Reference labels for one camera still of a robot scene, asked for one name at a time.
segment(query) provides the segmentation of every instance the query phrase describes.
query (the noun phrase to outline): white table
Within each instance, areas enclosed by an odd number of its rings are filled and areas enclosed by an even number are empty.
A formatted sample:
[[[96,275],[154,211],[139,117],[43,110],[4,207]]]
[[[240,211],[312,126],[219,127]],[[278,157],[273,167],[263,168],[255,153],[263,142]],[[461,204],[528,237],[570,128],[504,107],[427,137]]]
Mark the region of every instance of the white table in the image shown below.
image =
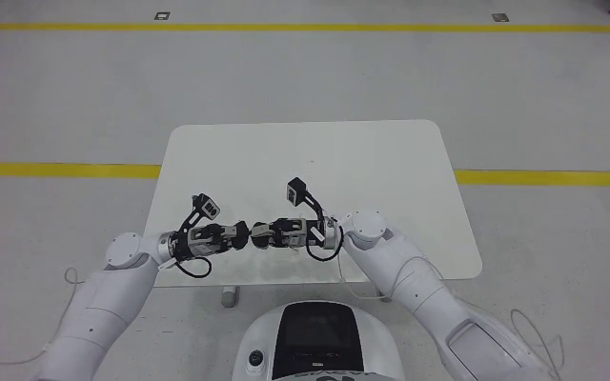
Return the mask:
[[[183,126],[170,138],[145,234],[179,228],[191,196],[209,195],[221,208],[214,222],[315,218],[285,199],[294,177],[307,183],[337,217],[362,208],[381,211],[411,236],[448,279],[473,278],[480,255],[438,126],[426,120]],[[202,220],[200,225],[209,223]],[[346,252],[345,278],[368,281]],[[209,257],[212,274],[194,279],[164,270],[156,287],[339,282],[336,261],[319,263],[305,250],[242,251]],[[204,272],[203,261],[187,265]]]

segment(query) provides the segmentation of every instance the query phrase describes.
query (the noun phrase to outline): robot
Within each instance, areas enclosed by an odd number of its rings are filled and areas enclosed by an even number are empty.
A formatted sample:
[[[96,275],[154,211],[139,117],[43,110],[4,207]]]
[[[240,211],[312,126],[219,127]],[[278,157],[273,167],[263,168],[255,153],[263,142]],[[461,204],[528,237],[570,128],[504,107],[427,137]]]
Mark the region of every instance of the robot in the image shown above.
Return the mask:
[[[434,339],[442,364],[456,381],[550,381],[551,369],[496,318],[454,297],[436,268],[379,211],[354,211],[340,220],[324,209],[299,178],[286,198],[305,203],[315,220],[279,218],[233,226],[197,227],[220,208],[205,194],[177,231],[141,237],[123,233],[106,251],[106,267],[94,272],[74,296],[62,330],[43,356],[33,380],[91,380],[107,351],[140,312],[160,269],[176,266],[189,276],[210,274],[210,256],[241,250],[252,238],[259,249],[305,247],[318,261],[344,249],[377,289],[409,311]],[[316,255],[312,248],[331,251]],[[182,264],[205,261],[193,274]],[[388,329],[370,314],[328,301],[276,308],[247,329],[235,357],[233,381],[405,380]]]

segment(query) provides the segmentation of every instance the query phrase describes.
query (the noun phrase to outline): table leg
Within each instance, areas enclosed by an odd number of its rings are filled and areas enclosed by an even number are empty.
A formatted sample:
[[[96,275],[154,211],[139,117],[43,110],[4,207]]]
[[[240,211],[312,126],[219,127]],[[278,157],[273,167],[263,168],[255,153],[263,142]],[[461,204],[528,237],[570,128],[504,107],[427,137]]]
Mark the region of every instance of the table leg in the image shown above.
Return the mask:
[[[237,286],[223,287],[222,288],[222,298],[220,300],[220,302],[222,303],[222,306],[227,309],[231,309],[231,308],[235,307],[235,305],[237,304],[238,295],[239,295],[239,287],[237,287]]]

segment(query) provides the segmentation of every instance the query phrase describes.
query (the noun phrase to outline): display screen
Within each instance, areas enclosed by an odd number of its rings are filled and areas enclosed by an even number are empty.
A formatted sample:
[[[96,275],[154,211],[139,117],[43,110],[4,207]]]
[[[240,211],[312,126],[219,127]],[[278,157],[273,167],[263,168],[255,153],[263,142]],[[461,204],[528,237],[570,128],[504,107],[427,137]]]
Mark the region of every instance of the display screen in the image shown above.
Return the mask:
[[[286,345],[289,347],[349,347],[350,327],[341,324],[339,316],[292,316],[286,322]]]

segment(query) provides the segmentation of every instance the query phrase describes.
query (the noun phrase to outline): white cable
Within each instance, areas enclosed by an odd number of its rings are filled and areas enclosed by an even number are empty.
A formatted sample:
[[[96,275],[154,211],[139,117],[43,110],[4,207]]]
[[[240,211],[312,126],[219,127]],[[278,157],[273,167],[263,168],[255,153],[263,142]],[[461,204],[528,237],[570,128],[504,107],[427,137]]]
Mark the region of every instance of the white cable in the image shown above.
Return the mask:
[[[529,345],[527,343],[527,341],[525,341],[525,339],[523,338],[523,335],[521,334],[521,332],[519,331],[519,329],[517,328],[517,325],[515,324],[515,313],[520,314],[521,316],[523,316],[525,318],[525,320],[527,320],[527,323],[532,327],[532,329],[534,329],[534,331],[536,332],[536,334],[538,335],[538,339],[540,339],[540,343],[542,343],[542,346],[544,347],[544,351],[546,351],[546,355],[549,357],[549,360],[551,360],[551,366],[549,366],[548,364],[546,364],[546,362],[544,362],[542,359],[542,357],[536,353],[536,351],[534,351],[534,349],[532,348],[531,345]],[[518,309],[512,309],[511,310],[511,323],[513,324],[513,328],[515,329],[515,331],[518,334],[518,337],[521,338],[521,340],[523,340],[523,342],[525,343],[525,345],[527,345],[528,347],[530,347],[530,350],[532,350],[532,352],[534,352],[538,357],[540,357],[540,360],[544,362],[544,364],[546,364],[547,367],[552,368],[553,372],[555,373],[555,375],[557,376],[557,379],[559,381],[561,381],[561,376],[559,375],[559,370],[557,365],[555,365],[555,360],[553,360],[553,357],[551,356],[551,352],[549,351],[549,348],[547,346],[547,344],[544,342],[544,339],[542,339],[542,335],[540,334],[540,331],[538,331],[538,328],[536,327],[536,325],[534,324],[534,322],[527,317],[527,315],[525,313],[523,313],[521,310]],[[558,335],[559,338],[559,346],[561,347],[561,366],[563,366],[563,364],[565,363],[565,353],[563,352],[563,340],[561,339],[561,336]]]
[[[400,282],[398,282],[398,278],[400,277],[400,272],[402,271],[402,269],[404,269],[405,266],[407,266],[407,264],[409,262],[411,262],[414,259],[421,259],[422,261],[425,261],[428,265],[430,265],[438,274],[438,276],[440,277],[440,279],[445,279],[442,274],[440,273],[440,271],[437,269],[437,267],[430,262],[427,258],[424,258],[423,256],[413,256],[409,259],[407,259],[402,266],[400,266],[400,269],[398,270],[398,273],[396,274],[396,278],[394,279],[394,283],[392,284],[392,290],[390,291],[390,295],[382,295],[382,296],[361,296],[358,295],[354,292],[354,290],[352,290],[352,288],[348,285],[347,283],[347,279],[345,279],[345,277],[343,277],[343,271],[341,269],[341,254],[339,254],[336,257],[336,260],[338,262],[339,265],[339,277],[340,277],[340,281],[341,284],[343,286],[345,286],[345,288],[356,298],[358,299],[362,299],[362,300],[379,300],[379,299],[384,299],[384,298],[392,298],[392,296],[394,295],[394,292],[397,290],[398,286],[400,286],[400,283],[402,283],[403,280],[407,279],[409,277],[409,275],[405,276],[404,278],[402,278],[400,280]]]
[[[68,279],[68,271],[70,271],[70,270],[74,270],[74,280]],[[61,324],[64,321],[64,317],[66,317],[66,312],[68,312],[68,308],[70,307],[70,304],[72,303],[72,300],[74,299],[74,295],[76,294],[76,286],[78,286],[79,284],[85,282],[85,281],[79,281],[78,280],[78,271],[76,271],[75,268],[67,268],[66,269],[66,272],[64,272],[64,280],[66,282],[70,283],[71,285],[73,285],[72,292],[70,294],[70,299],[68,300],[68,304],[66,305],[66,308],[64,308],[64,311],[61,312],[61,317],[59,318],[59,323],[57,323],[57,327],[55,328],[55,332],[53,333],[53,336],[51,336],[51,339],[49,340],[49,342],[47,344],[45,344],[42,347],[42,350],[40,350],[40,352],[38,352],[38,354],[36,354],[34,357],[31,357],[31,358],[29,358],[27,360],[19,360],[19,361],[1,361],[0,365],[21,365],[21,364],[27,364],[27,363],[30,363],[30,362],[38,359],[40,356],[45,354],[46,351],[49,350],[53,340],[55,339],[55,337],[57,336],[57,333],[59,333],[59,330],[61,329]]]

